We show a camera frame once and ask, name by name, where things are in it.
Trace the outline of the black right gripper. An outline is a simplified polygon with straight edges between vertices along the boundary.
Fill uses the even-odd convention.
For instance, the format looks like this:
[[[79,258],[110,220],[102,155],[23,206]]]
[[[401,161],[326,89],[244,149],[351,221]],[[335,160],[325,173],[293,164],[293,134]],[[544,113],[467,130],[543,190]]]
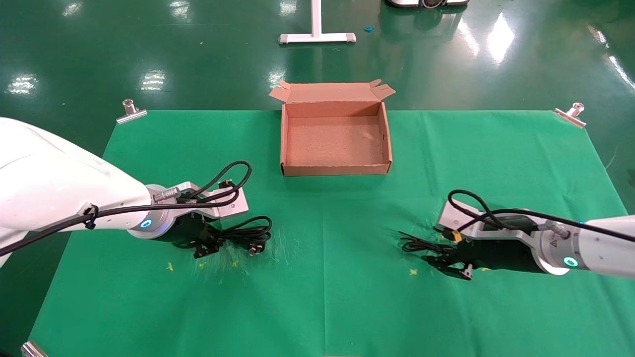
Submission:
[[[518,240],[472,240],[456,246],[454,257],[444,256],[444,274],[465,281],[474,268],[540,273],[530,247]]]

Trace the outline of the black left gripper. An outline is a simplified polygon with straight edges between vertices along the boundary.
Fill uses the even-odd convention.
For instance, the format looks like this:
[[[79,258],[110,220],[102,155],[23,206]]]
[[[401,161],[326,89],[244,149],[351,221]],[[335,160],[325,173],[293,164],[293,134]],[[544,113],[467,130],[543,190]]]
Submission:
[[[177,217],[168,231],[159,237],[159,241],[180,249],[194,248],[194,258],[216,254],[224,246],[224,240],[216,236],[220,233],[218,221],[199,213],[188,213]]]

